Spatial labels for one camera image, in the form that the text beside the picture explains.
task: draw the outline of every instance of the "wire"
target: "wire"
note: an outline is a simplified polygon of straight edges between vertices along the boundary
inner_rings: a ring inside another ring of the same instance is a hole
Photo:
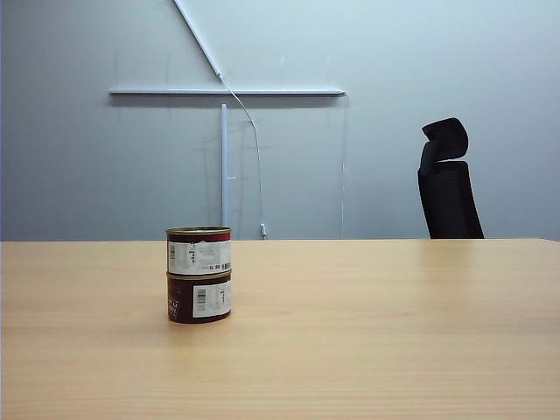
[[[261,237],[263,239],[266,239],[266,227],[265,227],[265,224],[264,224],[264,210],[263,210],[263,175],[262,175],[263,171],[262,171],[262,168],[261,168],[261,166],[262,166],[262,164],[261,164],[261,146],[259,144],[258,130],[256,129],[255,121],[253,121],[253,118],[251,117],[251,115],[247,111],[247,109],[245,108],[245,105],[243,105],[243,102],[241,102],[241,100],[237,97],[237,95],[234,93],[234,91],[231,90],[229,85],[221,78],[220,75],[218,75],[218,78],[224,84],[224,86],[229,91],[229,93],[235,98],[235,100],[239,102],[239,105],[241,106],[243,111],[245,111],[245,114],[247,115],[247,118],[248,118],[249,122],[251,123],[251,126],[253,127],[253,131],[255,132],[256,161],[257,161],[257,167],[258,167],[257,171],[258,171],[258,178],[259,178],[259,215],[261,216],[260,229],[261,229]]]

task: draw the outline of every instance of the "can lid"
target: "can lid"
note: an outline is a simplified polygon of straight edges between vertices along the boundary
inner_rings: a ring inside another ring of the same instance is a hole
[[[181,276],[181,275],[179,275],[179,274],[170,273],[169,271],[168,271],[166,274],[167,274],[167,278],[170,278],[171,280],[186,280],[186,281],[191,281],[191,280],[213,280],[213,279],[215,279],[215,278],[221,278],[221,277],[231,276],[231,269],[229,269],[228,271],[224,271],[223,273],[219,273],[219,274],[205,274],[204,276]]]
[[[211,235],[227,234],[231,232],[231,228],[226,226],[185,226],[173,227],[165,232],[168,235]]]

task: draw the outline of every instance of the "stacked cans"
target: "stacked cans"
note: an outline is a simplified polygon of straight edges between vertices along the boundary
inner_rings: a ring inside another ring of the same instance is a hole
[[[198,324],[231,312],[231,229],[167,229],[167,301],[171,321]]]

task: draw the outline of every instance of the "office chair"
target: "office chair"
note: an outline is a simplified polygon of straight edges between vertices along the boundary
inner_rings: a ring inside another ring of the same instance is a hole
[[[482,227],[474,205],[469,167],[461,158],[468,136],[457,118],[433,122],[422,128],[429,142],[423,147],[418,186],[431,239],[482,239]]]

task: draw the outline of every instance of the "horizontal white bar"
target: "horizontal white bar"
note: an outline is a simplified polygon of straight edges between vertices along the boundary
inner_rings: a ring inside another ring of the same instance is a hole
[[[333,87],[316,89],[232,89],[236,95],[269,96],[340,96],[346,92]],[[140,88],[115,87],[109,90],[111,95],[231,95],[226,89],[180,89],[180,88]]]

